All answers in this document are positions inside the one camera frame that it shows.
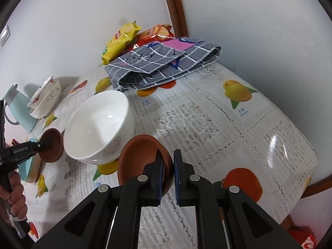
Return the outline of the person left hand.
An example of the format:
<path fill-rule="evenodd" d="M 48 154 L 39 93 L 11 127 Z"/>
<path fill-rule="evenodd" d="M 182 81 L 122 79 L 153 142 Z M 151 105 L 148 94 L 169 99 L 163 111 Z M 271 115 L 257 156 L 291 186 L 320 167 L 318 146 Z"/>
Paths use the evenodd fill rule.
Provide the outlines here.
<path fill-rule="evenodd" d="M 3 186 L 1 186 L 1 198 L 7 201 L 11 205 L 11 212 L 13 215 L 17 216 L 19 219 L 23 219 L 27 214 L 27 205 L 25 203 L 26 198 L 23 195 L 24 187 L 21 184 L 21 178 L 18 172 L 10 178 L 10 185 L 12 187 L 12 192 L 9 193 Z"/>

